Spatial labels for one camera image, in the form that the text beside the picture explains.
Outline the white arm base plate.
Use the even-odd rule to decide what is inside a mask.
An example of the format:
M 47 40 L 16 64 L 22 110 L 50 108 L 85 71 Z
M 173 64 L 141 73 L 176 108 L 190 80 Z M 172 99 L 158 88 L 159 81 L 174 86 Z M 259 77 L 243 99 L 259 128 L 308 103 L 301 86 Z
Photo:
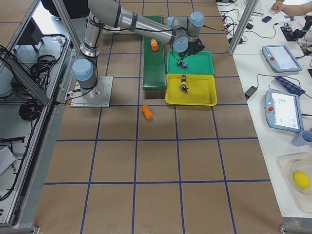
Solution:
M 70 106 L 72 108 L 108 108 L 110 106 L 113 78 L 113 76 L 98 77 L 95 88 L 91 91 L 82 89 L 82 92 L 79 83 L 76 82 L 75 88 L 78 91 L 74 92 Z

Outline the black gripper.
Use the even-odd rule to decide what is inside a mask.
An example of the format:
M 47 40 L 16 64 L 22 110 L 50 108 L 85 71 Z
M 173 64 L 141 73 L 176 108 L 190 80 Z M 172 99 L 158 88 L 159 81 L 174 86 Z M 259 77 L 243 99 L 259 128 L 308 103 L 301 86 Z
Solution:
M 202 50 L 204 50 L 205 46 L 200 39 L 196 39 L 194 42 L 188 42 L 188 48 L 186 51 L 181 53 L 181 57 L 185 58 L 190 55 L 195 55 Z

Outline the person hand at desk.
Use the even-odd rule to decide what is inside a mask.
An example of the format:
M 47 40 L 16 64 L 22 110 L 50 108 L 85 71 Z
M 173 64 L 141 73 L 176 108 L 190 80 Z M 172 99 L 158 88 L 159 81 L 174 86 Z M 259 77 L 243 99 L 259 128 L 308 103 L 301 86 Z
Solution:
M 273 11 L 282 10 L 282 6 L 283 6 L 283 1 L 276 0 L 275 3 L 271 6 L 271 9 Z

